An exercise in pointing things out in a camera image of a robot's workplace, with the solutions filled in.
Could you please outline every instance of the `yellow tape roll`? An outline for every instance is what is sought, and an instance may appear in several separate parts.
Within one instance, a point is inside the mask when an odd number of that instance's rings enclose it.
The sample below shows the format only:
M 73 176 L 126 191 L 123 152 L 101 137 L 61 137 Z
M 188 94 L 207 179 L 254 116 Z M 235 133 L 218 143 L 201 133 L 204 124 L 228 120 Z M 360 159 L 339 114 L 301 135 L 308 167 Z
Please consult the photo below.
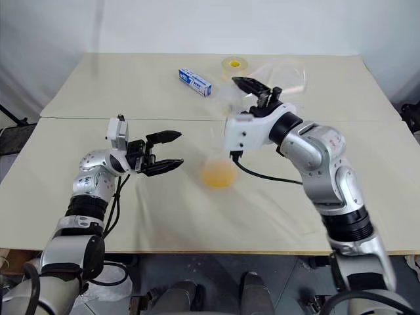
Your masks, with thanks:
M 225 78 L 243 77 L 246 76 L 246 69 L 248 68 L 248 61 L 241 57 L 227 57 L 222 60 L 223 74 Z

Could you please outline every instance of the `small box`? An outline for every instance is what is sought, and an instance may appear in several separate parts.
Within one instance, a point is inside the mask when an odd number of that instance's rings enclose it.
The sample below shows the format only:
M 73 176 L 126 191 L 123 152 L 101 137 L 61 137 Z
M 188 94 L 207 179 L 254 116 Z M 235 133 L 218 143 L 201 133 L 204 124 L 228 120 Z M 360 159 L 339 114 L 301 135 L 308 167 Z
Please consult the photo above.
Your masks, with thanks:
M 211 83 L 188 69 L 179 70 L 179 79 L 203 96 L 211 94 Z

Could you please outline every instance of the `black cable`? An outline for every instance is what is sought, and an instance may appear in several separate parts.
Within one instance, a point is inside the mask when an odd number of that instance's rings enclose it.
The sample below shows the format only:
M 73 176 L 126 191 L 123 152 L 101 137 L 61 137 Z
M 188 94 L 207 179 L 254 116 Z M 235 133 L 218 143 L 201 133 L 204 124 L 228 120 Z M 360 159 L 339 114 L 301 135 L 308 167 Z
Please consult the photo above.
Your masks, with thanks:
M 113 287 L 114 285 L 122 284 L 129 277 L 129 271 L 123 264 L 117 264 L 116 262 L 104 262 L 104 266 L 115 266 L 121 268 L 124 270 L 124 277 L 116 282 L 101 282 L 96 280 L 89 280 L 89 282 L 92 284 L 101 285 L 102 287 Z
M 262 175 L 262 174 L 258 174 L 256 172 L 252 172 L 249 169 L 247 169 L 246 167 L 244 167 L 241 163 L 239 163 L 239 161 L 235 161 L 234 163 L 236 164 L 236 166 L 238 166 L 242 171 L 251 174 L 253 176 L 259 177 L 261 179 L 268 179 L 268 180 L 275 180 L 278 182 L 290 182 L 291 184 L 298 184 L 298 185 L 302 185 L 302 182 L 298 182 L 297 180 L 292 180 L 292 179 L 285 179 L 285 178 L 278 178 L 278 177 L 271 177 L 271 176 L 266 176 L 266 175 Z
M 419 315 L 419 313 L 417 313 L 415 310 L 402 303 L 389 299 L 388 297 L 366 291 L 345 291 L 334 295 L 322 307 L 320 315 L 329 315 L 333 308 L 337 306 L 337 304 L 350 299 L 365 299 L 376 301 L 393 307 L 406 315 Z
M 120 198 L 121 190 L 123 189 L 125 183 L 129 180 L 129 178 L 130 178 L 130 174 L 128 174 L 125 177 L 125 179 L 122 183 L 121 183 L 121 177 L 118 178 L 118 184 L 117 184 L 117 188 L 116 188 L 115 194 L 114 194 L 114 202 L 112 203 L 110 216 L 108 217 L 108 221 L 106 223 L 106 227 L 105 227 L 105 230 L 104 230 L 104 238 L 109 235 L 109 233 L 116 227 L 116 225 L 118 223 L 119 215 L 121 213 L 121 209 L 120 209 L 120 206 L 119 206 L 119 198 Z M 111 219 L 114 215 L 114 210 L 115 210 L 116 206 L 117 206 L 117 215 L 115 217 L 115 221 L 110 226 Z
M 110 211 L 110 215 L 108 217 L 108 220 L 106 221 L 106 226 L 105 226 L 104 233 L 106 233 L 108 231 L 108 229 L 110 228 L 112 216 L 114 215 L 114 210 L 115 210 L 116 204 L 117 204 L 117 194 L 119 192 L 120 186 L 121 186 L 121 177 L 118 177 L 117 188 L 115 189 L 114 200 L 112 201 L 111 211 Z
M 25 315 L 34 315 L 37 310 L 39 292 L 41 291 L 41 284 L 39 283 L 39 274 L 37 269 L 30 262 L 24 263 L 24 275 L 31 280 L 31 297 L 26 308 Z

